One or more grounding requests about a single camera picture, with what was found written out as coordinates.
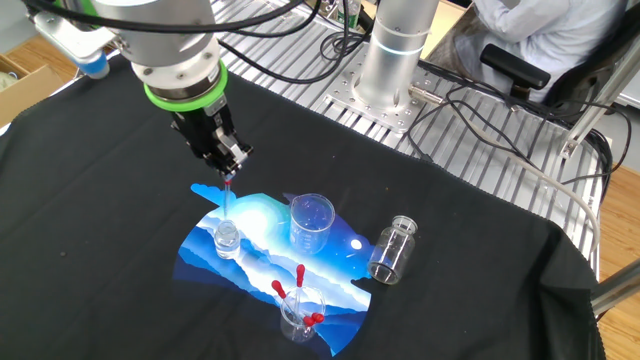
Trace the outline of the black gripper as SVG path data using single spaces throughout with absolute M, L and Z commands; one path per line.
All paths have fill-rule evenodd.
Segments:
M 235 176 L 253 147 L 230 134 L 230 114 L 225 95 L 203 108 L 174 112 L 171 127 L 179 132 L 197 158 L 219 174 Z

